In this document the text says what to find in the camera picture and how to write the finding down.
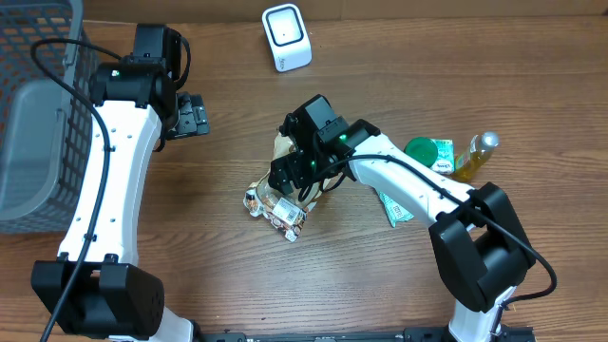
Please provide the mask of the grey plastic mesh basket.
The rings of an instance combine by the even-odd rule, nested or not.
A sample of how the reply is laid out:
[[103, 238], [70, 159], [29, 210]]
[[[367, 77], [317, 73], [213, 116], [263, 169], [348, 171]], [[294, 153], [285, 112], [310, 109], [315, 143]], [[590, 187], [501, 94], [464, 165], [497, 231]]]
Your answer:
[[42, 39], [85, 41], [82, 0], [1, 4], [1, 231], [68, 229], [91, 143], [90, 112], [30, 57]]

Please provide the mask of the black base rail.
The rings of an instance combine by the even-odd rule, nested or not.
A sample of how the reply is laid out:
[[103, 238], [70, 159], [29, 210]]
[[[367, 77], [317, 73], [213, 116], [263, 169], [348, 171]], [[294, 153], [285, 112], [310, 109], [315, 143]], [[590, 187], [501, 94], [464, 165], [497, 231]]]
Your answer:
[[200, 342], [441, 342], [452, 341], [447, 328], [406, 328], [401, 332], [287, 333], [246, 335], [243, 332], [200, 333]]

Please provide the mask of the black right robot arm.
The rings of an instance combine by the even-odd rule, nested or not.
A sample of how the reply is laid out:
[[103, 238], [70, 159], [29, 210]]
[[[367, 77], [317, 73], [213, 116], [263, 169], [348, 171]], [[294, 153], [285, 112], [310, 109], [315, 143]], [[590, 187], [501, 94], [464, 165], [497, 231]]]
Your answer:
[[406, 327], [399, 341], [533, 341], [503, 314], [539, 261], [506, 193], [449, 180], [397, 148], [364, 120], [289, 113], [279, 132], [295, 150], [271, 163], [270, 184], [287, 195], [338, 173], [379, 190], [428, 229], [440, 278], [455, 299], [441, 327]]

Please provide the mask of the yellow dish soap bottle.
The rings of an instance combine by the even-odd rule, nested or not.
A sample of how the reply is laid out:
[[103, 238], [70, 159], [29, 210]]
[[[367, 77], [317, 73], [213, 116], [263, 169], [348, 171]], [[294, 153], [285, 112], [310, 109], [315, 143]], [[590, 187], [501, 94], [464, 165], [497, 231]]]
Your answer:
[[451, 177], [459, 182], [470, 182], [499, 145], [500, 137], [495, 131], [474, 136], [467, 149], [455, 158]]

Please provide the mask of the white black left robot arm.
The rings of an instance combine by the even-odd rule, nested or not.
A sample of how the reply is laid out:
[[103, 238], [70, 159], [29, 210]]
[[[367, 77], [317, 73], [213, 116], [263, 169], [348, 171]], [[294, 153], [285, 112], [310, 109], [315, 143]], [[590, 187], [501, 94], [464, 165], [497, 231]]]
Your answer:
[[111, 341], [198, 341], [198, 324], [165, 305], [162, 281], [138, 266], [137, 225], [154, 150], [174, 139], [199, 98], [180, 94], [171, 68], [103, 63], [84, 101], [93, 116], [84, 182], [53, 261], [35, 262], [31, 286], [66, 334]]

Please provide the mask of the green tissue canister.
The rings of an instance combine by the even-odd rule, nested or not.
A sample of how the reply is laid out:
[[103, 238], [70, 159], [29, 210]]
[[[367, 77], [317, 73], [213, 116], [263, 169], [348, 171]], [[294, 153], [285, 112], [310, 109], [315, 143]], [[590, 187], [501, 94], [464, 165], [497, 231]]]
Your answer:
[[430, 168], [438, 158], [438, 148], [434, 141], [426, 137], [412, 139], [404, 148], [406, 155]]

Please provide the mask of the brown snack pouch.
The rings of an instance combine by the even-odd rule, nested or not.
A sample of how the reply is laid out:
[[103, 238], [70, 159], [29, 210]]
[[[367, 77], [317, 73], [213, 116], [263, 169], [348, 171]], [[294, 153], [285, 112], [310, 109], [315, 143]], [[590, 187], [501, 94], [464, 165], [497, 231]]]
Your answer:
[[316, 183], [311, 194], [303, 201], [297, 193], [283, 195], [270, 186], [270, 171], [258, 181], [252, 182], [245, 192], [243, 205], [252, 217], [265, 217], [287, 240], [295, 242], [301, 234], [308, 214], [322, 196], [322, 189], [329, 180]]

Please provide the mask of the white barcode scanner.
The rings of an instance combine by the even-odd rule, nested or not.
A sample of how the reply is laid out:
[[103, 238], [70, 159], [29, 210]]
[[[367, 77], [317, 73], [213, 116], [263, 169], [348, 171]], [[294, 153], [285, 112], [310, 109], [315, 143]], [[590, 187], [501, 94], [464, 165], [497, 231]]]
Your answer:
[[268, 8], [261, 22], [278, 72], [305, 67], [312, 61], [312, 45], [297, 5]]

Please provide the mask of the teal tissue pack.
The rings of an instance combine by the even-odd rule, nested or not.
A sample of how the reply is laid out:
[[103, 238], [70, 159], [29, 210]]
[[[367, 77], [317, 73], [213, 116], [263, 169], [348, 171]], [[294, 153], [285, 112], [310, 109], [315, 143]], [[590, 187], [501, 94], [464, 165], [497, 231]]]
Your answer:
[[453, 140], [431, 140], [437, 147], [437, 158], [430, 169], [438, 174], [451, 175], [455, 170]]

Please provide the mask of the teal snack packet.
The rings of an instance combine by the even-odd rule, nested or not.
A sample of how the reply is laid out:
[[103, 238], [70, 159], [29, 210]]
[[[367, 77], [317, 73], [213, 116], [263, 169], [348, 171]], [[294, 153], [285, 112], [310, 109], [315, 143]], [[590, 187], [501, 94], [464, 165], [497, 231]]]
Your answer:
[[383, 192], [377, 191], [377, 195], [384, 206], [389, 224], [392, 228], [395, 228], [399, 222], [407, 222], [414, 218], [412, 213]]

